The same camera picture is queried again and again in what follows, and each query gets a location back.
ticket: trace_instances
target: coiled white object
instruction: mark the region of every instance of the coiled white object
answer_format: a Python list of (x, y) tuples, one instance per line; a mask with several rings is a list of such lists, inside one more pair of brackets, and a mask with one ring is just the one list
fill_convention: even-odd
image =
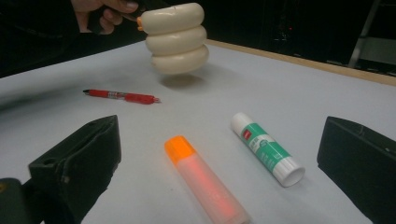
[(137, 19), (139, 30), (148, 34), (146, 46), (154, 68), (166, 75), (183, 74), (207, 61), (204, 15), (200, 5), (188, 3), (147, 11)]

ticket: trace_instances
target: orange cap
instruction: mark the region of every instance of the orange cap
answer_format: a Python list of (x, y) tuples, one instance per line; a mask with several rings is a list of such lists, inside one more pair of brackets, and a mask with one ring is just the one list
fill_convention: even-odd
[(181, 135), (175, 136), (165, 142), (165, 151), (174, 165), (178, 161), (195, 153), (195, 149), (190, 145), (187, 139)]
[(138, 17), (138, 18), (136, 19), (136, 21), (137, 21), (137, 25), (138, 25), (137, 30), (138, 30), (138, 31), (143, 31), (142, 18), (141, 18), (141, 17)]

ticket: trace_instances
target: white cap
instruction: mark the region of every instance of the white cap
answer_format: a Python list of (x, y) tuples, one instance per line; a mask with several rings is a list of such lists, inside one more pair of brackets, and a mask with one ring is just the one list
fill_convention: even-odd
[(297, 163), (293, 157), (279, 161), (273, 170), (273, 175), (283, 187), (290, 187), (299, 182), (305, 174), (305, 168)]
[(238, 136), (242, 133), (244, 128), (246, 128), (246, 126), (251, 123), (253, 123), (253, 120), (242, 112), (235, 114), (231, 119), (231, 127), (233, 128), (233, 131), (238, 134)]

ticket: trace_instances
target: green label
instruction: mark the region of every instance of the green label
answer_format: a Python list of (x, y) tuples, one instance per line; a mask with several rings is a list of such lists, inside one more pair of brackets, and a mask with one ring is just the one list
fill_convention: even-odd
[(275, 165), (290, 154), (257, 123), (251, 123), (241, 132), (242, 141), (271, 172)]

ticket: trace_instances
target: human hand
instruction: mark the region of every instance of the human hand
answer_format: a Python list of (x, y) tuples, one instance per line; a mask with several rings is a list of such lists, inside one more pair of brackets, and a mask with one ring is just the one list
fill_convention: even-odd
[(132, 0), (71, 0), (76, 12), (79, 30), (82, 33), (90, 33), (87, 28), (90, 12), (101, 6), (107, 6), (99, 22), (103, 28), (101, 34), (113, 33), (114, 26), (122, 23), (122, 16), (136, 11), (138, 4)]

